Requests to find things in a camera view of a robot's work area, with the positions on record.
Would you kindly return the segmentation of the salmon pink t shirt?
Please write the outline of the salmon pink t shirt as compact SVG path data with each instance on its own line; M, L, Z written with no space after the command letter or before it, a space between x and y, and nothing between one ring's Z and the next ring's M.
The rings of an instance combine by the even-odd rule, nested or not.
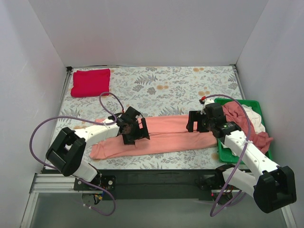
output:
M211 132L189 133L186 129L187 115L147 117L146 123L149 139L139 139L134 145L126 145L121 135L108 138L92 146L90 158L104 160L122 156L205 149L217 145L217 140Z

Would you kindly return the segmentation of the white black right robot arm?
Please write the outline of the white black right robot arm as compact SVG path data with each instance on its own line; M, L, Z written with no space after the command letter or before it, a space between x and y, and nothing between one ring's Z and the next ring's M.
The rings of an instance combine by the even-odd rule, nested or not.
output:
M217 169L222 182L229 183L250 195L257 206L270 213L296 202L295 175L293 170L281 167L266 157L235 122L226 120L220 108L206 106L204 111L190 111L186 128L189 132L212 132L226 147L236 154L250 169L251 174L234 165Z

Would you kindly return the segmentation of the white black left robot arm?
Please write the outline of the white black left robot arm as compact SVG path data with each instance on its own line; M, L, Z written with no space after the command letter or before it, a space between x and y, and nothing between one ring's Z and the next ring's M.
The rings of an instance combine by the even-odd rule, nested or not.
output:
M46 159L64 176L75 176L97 184L100 172L83 160L84 151L108 138L122 137L124 145L134 145L136 140L149 139L145 118L107 118L84 129L63 128L46 153Z

